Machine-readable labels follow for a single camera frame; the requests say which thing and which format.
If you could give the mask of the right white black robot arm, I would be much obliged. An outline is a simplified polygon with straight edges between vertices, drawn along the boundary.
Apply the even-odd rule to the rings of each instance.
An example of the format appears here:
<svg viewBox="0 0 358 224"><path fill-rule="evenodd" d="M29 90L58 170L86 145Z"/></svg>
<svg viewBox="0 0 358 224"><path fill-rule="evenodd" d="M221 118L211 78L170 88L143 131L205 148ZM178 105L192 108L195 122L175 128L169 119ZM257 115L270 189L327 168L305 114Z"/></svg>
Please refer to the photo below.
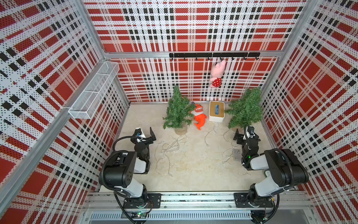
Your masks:
<svg viewBox="0 0 358 224"><path fill-rule="evenodd" d="M236 130L233 140L241 145L241 164L247 171L263 170L265 179L250 186L247 193L235 194L236 207L268 206L273 196L307 183L309 174L289 149L270 149L259 154L260 137L255 128L246 126L243 134Z"/></svg>

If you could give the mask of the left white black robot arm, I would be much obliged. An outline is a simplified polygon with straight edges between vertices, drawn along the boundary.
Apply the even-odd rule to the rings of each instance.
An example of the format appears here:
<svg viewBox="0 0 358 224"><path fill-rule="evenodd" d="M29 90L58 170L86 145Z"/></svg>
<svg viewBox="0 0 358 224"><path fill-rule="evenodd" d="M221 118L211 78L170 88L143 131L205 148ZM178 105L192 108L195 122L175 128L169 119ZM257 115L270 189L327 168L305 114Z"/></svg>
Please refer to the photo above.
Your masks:
<svg viewBox="0 0 358 224"><path fill-rule="evenodd" d="M133 151L115 150L116 144L129 139L134 144ZM112 153L105 160L99 174L99 183L114 191L114 195L124 198L138 208L149 204L146 186L134 179L135 174L147 174L150 170L150 145L156 136L150 128L150 136L146 137L142 129L135 129L133 135L120 137L112 146Z"/></svg>

